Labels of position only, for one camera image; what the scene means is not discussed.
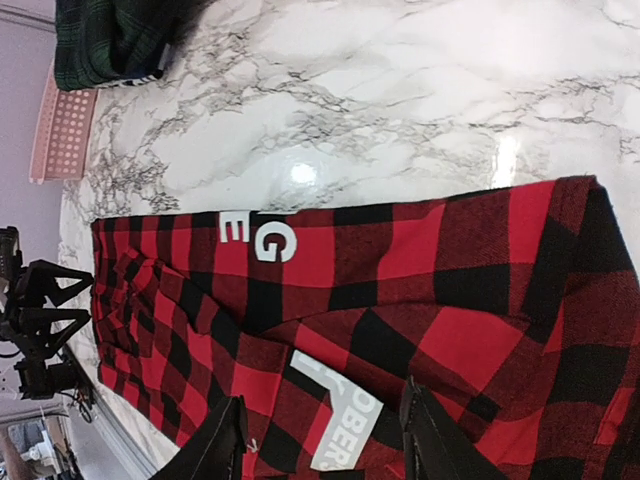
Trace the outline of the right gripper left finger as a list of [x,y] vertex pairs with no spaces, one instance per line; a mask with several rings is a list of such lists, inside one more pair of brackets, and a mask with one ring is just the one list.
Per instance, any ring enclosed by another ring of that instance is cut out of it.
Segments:
[[237,480],[247,451],[244,398],[225,397],[154,480]]

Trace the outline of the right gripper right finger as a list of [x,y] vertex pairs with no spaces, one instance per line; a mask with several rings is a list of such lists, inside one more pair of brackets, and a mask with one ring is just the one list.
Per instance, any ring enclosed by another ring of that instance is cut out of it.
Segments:
[[409,378],[401,399],[405,477],[490,480],[500,470],[483,456],[434,394]]

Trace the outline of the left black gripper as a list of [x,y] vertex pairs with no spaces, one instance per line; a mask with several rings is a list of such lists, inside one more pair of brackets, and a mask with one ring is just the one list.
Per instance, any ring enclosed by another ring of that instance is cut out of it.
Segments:
[[84,309],[23,308],[62,305],[93,284],[89,272],[46,260],[20,266],[13,274],[1,271],[1,341],[10,342],[26,358],[52,358],[90,320]]

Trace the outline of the red black plaid shirt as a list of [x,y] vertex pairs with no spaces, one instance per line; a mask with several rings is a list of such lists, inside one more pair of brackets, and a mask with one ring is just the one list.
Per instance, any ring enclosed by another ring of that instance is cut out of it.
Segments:
[[591,176],[415,203],[98,219],[100,381],[245,479],[402,479],[433,398],[509,479],[639,475],[639,282]]

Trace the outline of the green plaid skirt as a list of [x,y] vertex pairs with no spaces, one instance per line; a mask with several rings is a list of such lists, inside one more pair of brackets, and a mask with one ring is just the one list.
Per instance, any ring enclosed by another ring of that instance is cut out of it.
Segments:
[[54,78],[66,92],[153,75],[194,1],[57,1]]

